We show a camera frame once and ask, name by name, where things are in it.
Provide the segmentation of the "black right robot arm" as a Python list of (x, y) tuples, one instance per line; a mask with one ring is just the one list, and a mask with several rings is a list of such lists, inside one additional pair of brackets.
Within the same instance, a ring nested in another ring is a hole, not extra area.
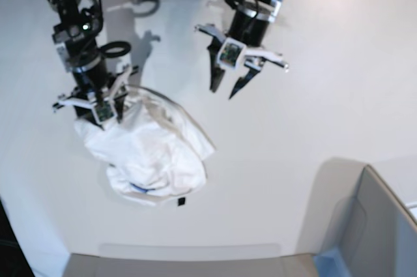
[(79, 119), (102, 128), (108, 121), (122, 121), (129, 77), (137, 72), (125, 65), (119, 72), (107, 69), (108, 59), (128, 55), (131, 45), (113, 41), (103, 46), (96, 38), (103, 30), (102, 0), (48, 0), (60, 22), (52, 40), (61, 62), (76, 82), (70, 95), (59, 95), (52, 108), (72, 107)]

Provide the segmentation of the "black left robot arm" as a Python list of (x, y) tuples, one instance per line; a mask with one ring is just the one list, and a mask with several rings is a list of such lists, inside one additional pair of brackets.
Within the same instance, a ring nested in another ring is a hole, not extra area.
[(278, 16), (283, 0), (223, 0), (235, 13), (229, 28), (221, 31), (213, 24), (196, 25), (195, 30), (212, 38), (216, 70), (236, 70), (244, 65), (256, 72), (265, 62), (285, 70), (282, 55), (262, 46), (267, 29)]

